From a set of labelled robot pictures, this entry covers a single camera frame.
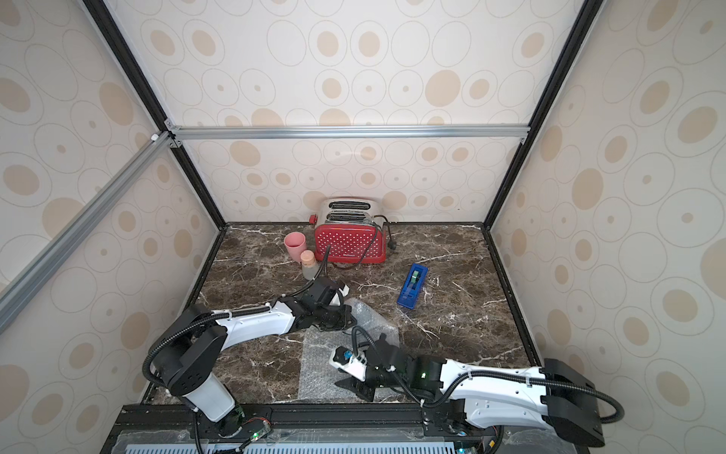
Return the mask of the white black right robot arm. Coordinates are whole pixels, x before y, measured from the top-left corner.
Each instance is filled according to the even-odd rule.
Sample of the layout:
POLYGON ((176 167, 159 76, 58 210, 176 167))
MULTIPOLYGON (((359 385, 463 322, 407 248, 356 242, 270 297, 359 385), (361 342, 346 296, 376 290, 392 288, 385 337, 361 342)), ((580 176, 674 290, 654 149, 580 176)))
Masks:
POLYGON ((602 448, 604 426, 625 416, 614 397, 557 359, 545 359, 540 367, 497 369, 414 357, 361 327, 354 328, 352 343, 335 349, 329 363, 346 374, 338 387, 368 402, 377 390, 393 389, 459 425, 551 429, 566 442, 586 448, 602 448))

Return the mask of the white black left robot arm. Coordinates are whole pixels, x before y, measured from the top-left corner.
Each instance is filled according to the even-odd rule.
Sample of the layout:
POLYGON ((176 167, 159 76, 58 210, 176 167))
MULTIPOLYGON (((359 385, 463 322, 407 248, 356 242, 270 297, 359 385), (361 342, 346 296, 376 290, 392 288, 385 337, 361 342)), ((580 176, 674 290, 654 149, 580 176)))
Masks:
POLYGON ((257 308, 209 310, 187 308, 149 348, 142 364, 146 380, 165 388, 212 423, 228 420, 238 404, 214 376, 213 369, 224 350, 243 342, 281 336, 309 327, 344 331, 357 321, 352 308, 306 302, 285 296, 257 308))

